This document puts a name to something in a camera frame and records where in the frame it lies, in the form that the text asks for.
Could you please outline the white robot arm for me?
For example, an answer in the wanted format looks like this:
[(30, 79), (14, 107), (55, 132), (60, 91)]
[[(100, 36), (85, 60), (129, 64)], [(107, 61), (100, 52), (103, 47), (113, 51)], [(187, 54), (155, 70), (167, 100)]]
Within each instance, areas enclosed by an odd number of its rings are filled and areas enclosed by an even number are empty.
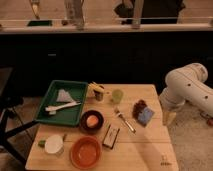
[(166, 87), (159, 95), (165, 126), (174, 120), (176, 111), (186, 101), (213, 117), (213, 88), (204, 84), (207, 78), (208, 71), (200, 63), (191, 63), (167, 73)]

